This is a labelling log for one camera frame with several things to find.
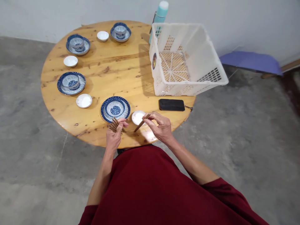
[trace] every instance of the round wooden table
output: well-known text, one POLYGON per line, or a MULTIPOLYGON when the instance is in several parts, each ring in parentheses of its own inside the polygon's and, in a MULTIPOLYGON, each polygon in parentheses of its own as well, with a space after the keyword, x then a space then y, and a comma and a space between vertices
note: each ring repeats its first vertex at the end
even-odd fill
POLYGON ((128 117, 127 133, 122 135, 119 148, 131 148, 150 144, 157 140, 151 129, 144 124, 136 133, 137 127, 131 121, 136 110, 144 112, 157 111, 171 120, 174 131, 190 114, 184 112, 160 111, 158 100, 182 99, 184 104, 192 107, 195 96, 155 96, 151 63, 149 59, 149 31, 151 26, 141 22, 123 21, 131 29, 132 34, 127 42, 118 43, 111 36, 106 42, 97 39, 99 31, 110 34, 112 26, 119 21, 100 22, 80 27, 67 34, 49 53, 42 70, 41 90, 47 109, 53 118, 66 131, 75 137, 93 145, 106 146, 106 130, 108 123, 102 118, 102 103, 111 96, 125 98, 131 107, 128 117), (91 42, 89 52, 84 56, 76 56, 78 64, 74 68, 64 65, 66 56, 72 55, 66 49, 68 36, 80 34, 91 42), (68 71, 79 72, 86 78, 84 90, 77 95, 64 95, 57 89, 59 77, 68 71), (92 96, 93 103, 82 109, 76 105, 76 98, 83 93, 92 96))

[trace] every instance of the person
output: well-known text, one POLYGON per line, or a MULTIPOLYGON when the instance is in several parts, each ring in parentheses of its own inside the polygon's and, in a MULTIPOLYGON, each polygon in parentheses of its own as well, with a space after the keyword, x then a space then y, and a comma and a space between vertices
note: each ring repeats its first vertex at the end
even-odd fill
POLYGON ((113 159, 122 127, 128 127, 119 119, 116 133, 107 130, 106 150, 80 225, 267 224, 239 191, 178 143, 168 118, 150 114, 144 122, 192 179, 154 145, 125 150, 113 159))

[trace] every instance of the sleeve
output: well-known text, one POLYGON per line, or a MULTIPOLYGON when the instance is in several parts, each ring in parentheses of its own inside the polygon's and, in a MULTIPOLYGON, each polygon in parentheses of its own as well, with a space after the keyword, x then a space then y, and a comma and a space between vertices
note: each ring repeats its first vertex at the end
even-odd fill
POLYGON ((97 208, 98 208, 98 205, 86 206, 78 225, 92 224, 92 221, 93 221, 94 215, 97 211, 97 208))
POLYGON ((268 224, 251 209, 246 198, 222 178, 204 184, 202 187, 249 223, 259 225, 268 224))

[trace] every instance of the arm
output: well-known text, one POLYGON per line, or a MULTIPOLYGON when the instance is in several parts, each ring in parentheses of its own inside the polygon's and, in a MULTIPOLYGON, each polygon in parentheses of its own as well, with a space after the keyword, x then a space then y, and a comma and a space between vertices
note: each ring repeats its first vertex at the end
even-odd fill
POLYGON ((110 181, 110 173, 113 166, 113 157, 121 142, 121 130, 128 127, 126 119, 119 119, 120 124, 117 127, 117 132, 108 129, 106 132, 106 149, 103 160, 100 166, 98 175, 92 186, 90 195, 88 196, 87 206, 81 216, 79 225, 89 225, 92 223, 98 205, 103 198, 110 181))
POLYGON ((150 114, 149 119, 144 119, 146 116, 143 117, 144 122, 151 128, 154 135, 174 153, 193 181, 203 185, 219 178, 203 162, 178 143, 172 134, 171 122, 168 118, 156 112, 151 112, 150 114), (156 126, 155 123, 151 121, 152 119, 156 120, 159 125, 156 126))
POLYGON ((154 135, 174 153, 193 181, 218 198, 221 202, 243 217, 251 224, 266 224, 250 207, 245 197, 230 184, 219 178, 203 162, 193 156, 185 147, 173 137, 170 120, 152 112, 149 119, 143 117, 144 122, 151 128, 154 135))

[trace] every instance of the white wall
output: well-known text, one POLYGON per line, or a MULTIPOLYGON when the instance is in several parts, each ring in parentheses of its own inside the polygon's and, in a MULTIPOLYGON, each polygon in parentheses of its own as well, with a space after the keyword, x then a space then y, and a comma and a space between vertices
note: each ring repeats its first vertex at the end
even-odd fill
MULTIPOLYGON (((82 24, 151 23, 160 0, 1 0, 0 36, 58 42, 82 24)), ((169 0, 166 22, 203 23, 217 53, 254 51, 282 65, 300 58, 299 0, 169 0)))

